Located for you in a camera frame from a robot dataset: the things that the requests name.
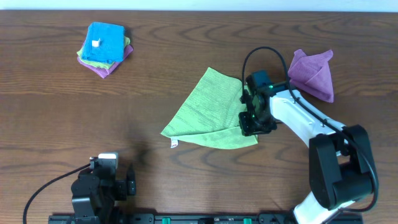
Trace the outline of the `green microfiber cloth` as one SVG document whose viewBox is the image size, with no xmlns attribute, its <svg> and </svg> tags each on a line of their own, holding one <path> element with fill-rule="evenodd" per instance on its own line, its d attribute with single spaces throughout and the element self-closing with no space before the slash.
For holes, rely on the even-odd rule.
<svg viewBox="0 0 398 224">
<path fill-rule="evenodd" d="M 241 95 L 239 79 L 209 67 L 161 135 L 215 149 L 253 146 L 257 136 L 243 136 L 239 126 Z"/>
</svg>

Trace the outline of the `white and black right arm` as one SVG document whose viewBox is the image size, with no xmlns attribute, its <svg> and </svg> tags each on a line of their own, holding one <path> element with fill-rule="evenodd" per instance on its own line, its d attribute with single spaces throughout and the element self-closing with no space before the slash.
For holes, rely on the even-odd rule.
<svg viewBox="0 0 398 224">
<path fill-rule="evenodd" d="M 362 223 L 378 196 L 378 177 L 366 130 L 325 116 L 289 84 L 249 81 L 239 114 L 244 136 L 286 124 L 308 147 L 310 193 L 290 212 L 265 212 L 259 223 Z"/>
</svg>

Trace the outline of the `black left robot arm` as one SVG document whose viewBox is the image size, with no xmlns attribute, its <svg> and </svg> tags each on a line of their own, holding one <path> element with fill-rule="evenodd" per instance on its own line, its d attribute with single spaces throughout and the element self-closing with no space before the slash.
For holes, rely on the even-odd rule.
<svg viewBox="0 0 398 224">
<path fill-rule="evenodd" d="M 75 223 L 128 223 L 126 215 L 115 205 L 136 194 L 133 165 L 126 178 L 116 178 L 114 162 L 90 162 L 71 186 Z"/>
</svg>

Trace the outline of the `crumpled purple cloth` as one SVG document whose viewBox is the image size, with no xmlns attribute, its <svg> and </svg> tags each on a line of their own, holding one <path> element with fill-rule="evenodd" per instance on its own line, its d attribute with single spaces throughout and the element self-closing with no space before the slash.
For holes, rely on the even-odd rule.
<svg viewBox="0 0 398 224">
<path fill-rule="evenodd" d="M 288 75 L 291 84 L 328 103 L 334 102 L 329 60 L 333 51 L 307 55 L 302 49 L 294 52 Z"/>
</svg>

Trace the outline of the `folded green cloth in stack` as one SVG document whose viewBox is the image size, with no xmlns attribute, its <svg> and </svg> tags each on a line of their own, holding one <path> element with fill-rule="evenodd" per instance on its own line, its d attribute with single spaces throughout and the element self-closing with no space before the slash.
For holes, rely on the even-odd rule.
<svg viewBox="0 0 398 224">
<path fill-rule="evenodd" d="M 130 46 L 130 38 L 128 37 L 124 37 L 124 58 L 126 58 L 128 56 L 128 48 L 131 47 Z M 83 63 L 87 64 L 87 65 L 91 65 L 93 67 L 96 68 L 104 68 L 109 70 L 113 65 L 116 64 L 116 62 L 111 62 L 111 63 L 106 63 L 106 62 L 95 62 L 92 60 L 86 60 L 82 58 L 82 54 L 83 54 L 83 45 L 81 47 L 81 49 L 76 53 L 78 55 L 78 59 L 80 59 Z"/>
</svg>

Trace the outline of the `folded purple cloth in stack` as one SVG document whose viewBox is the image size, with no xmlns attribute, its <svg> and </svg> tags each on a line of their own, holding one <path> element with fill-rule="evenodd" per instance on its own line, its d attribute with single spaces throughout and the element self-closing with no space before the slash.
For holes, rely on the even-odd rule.
<svg viewBox="0 0 398 224">
<path fill-rule="evenodd" d="M 131 47 L 129 47 L 128 48 L 128 50 L 127 50 L 127 52 L 129 53 L 129 54 L 131 54 L 132 52 L 133 52 L 133 47 L 131 46 Z M 85 64 L 85 63 L 83 63 L 80 59 L 78 59 L 78 57 L 77 57 L 77 60 L 78 60 L 78 62 L 81 64 L 81 65 L 83 65 L 83 66 L 85 66 L 86 68 L 89 68 L 90 70 L 92 70 L 92 71 L 94 71 L 97 75 L 99 75 L 101 78 L 106 78 L 108 75 L 110 75 L 118 66 L 119 66 L 119 64 L 121 63 L 121 62 L 116 62 L 116 64 L 115 65 L 113 65 L 109 70 L 107 70 L 107 69 L 104 69 L 104 68 L 96 68 L 96 67 L 93 67 L 93 66 L 91 66 L 91 65 L 87 65 L 87 64 Z"/>
</svg>

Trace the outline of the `folded blue cloth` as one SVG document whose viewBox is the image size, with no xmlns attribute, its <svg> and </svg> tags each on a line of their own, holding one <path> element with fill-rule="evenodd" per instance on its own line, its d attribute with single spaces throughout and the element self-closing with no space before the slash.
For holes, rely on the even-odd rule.
<svg viewBox="0 0 398 224">
<path fill-rule="evenodd" d="M 121 62 L 125 48 L 124 33 L 123 26 L 104 22 L 91 23 L 81 58 L 101 63 Z"/>
</svg>

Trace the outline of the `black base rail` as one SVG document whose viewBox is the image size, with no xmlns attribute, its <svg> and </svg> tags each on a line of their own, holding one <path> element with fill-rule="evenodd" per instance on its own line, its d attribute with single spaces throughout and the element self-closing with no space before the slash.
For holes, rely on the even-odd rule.
<svg viewBox="0 0 398 224">
<path fill-rule="evenodd" d="M 106 223 L 91 218 L 75 218 L 74 215 L 51 215 L 48 224 Z M 153 215 L 135 213 L 114 215 L 107 223 L 114 224 L 285 224 L 296 223 L 289 213 L 261 213 L 249 215 Z M 363 224 L 360 215 L 340 215 L 332 224 Z"/>
</svg>

